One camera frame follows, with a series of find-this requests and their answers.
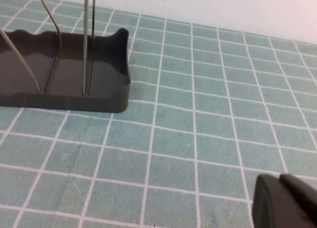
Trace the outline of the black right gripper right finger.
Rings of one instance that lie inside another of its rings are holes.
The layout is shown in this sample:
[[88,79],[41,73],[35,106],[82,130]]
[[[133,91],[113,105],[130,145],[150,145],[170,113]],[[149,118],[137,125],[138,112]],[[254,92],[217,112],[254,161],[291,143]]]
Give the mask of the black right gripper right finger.
[[317,227],[317,190],[291,174],[281,174],[281,183],[288,189],[304,212],[307,222]]

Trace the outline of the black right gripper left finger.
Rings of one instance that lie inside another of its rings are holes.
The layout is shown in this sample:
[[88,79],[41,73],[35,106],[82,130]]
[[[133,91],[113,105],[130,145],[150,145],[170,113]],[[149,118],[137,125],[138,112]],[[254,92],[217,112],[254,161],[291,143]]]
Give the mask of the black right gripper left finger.
[[252,206],[256,228],[305,228],[306,215],[278,178],[258,175]]

